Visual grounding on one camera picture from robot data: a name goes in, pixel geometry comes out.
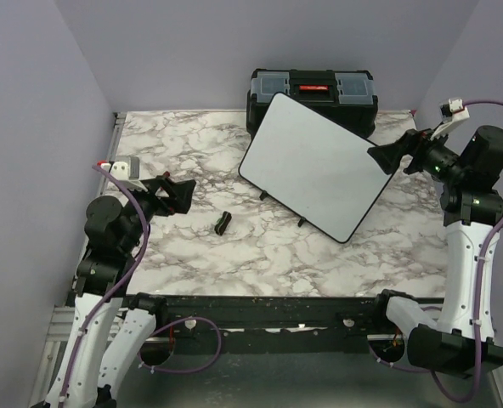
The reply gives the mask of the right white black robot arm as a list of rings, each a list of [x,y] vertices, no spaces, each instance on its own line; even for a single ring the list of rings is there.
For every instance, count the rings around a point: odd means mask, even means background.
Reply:
[[[442,184],[440,197],[448,243],[448,269],[440,316],[431,318],[409,294],[384,290],[370,322],[379,332],[397,327],[408,361],[453,377],[503,366],[490,313],[493,257],[500,239],[503,199],[494,186],[503,170],[503,129],[481,126],[461,154],[434,138],[430,129],[409,130],[400,139],[371,147],[368,154],[386,174],[410,156],[404,173],[426,172]]]

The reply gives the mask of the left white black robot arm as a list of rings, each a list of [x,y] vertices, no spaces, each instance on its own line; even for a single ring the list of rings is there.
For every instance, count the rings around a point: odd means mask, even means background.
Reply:
[[[167,329],[167,301],[139,294],[123,327],[110,329],[124,303],[130,278],[149,240],[153,217],[190,210],[194,180],[174,182],[168,174],[127,190],[128,201],[102,195],[86,210],[87,249],[76,271],[71,332],[54,382],[41,407],[114,407],[130,365],[146,338]]]

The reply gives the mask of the white whiteboard with red writing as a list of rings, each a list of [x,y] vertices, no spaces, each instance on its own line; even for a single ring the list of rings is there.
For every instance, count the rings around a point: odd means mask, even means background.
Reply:
[[[373,142],[277,93],[239,175],[332,240],[344,244],[391,178],[368,149]]]

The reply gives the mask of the green round eraser pad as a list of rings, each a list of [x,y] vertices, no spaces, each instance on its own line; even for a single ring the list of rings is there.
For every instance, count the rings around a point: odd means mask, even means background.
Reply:
[[[220,219],[216,222],[214,226],[214,232],[222,236],[225,233],[230,221],[232,220],[232,214],[230,212],[224,211]]]

